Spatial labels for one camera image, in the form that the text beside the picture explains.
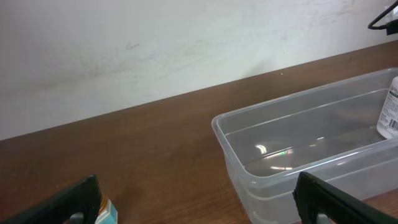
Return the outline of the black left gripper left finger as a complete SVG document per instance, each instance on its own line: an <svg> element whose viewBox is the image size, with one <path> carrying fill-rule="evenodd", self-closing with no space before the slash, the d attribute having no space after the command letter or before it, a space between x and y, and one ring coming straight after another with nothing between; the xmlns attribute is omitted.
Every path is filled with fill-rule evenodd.
<svg viewBox="0 0 398 224"><path fill-rule="evenodd" d="M38 204L18 213L3 223L64 223L72 215L82 215L81 223L94 223L101 207L102 194L97 176L85 179L57 192Z"/></svg>

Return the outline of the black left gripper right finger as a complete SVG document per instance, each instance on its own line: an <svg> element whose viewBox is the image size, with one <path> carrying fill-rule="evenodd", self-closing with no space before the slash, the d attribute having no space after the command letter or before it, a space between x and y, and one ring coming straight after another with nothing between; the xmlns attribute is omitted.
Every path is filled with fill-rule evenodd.
<svg viewBox="0 0 398 224"><path fill-rule="evenodd" d="M387 215L318 177L301 172L293 191L302 223L397 224Z"/></svg>

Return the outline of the white spray bottle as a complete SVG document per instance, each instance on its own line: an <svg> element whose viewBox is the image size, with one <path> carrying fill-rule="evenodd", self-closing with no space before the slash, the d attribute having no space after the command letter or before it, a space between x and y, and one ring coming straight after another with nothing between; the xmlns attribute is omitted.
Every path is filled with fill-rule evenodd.
<svg viewBox="0 0 398 224"><path fill-rule="evenodd" d="M386 139L397 137L397 77L388 89L376 129Z"/></svg>

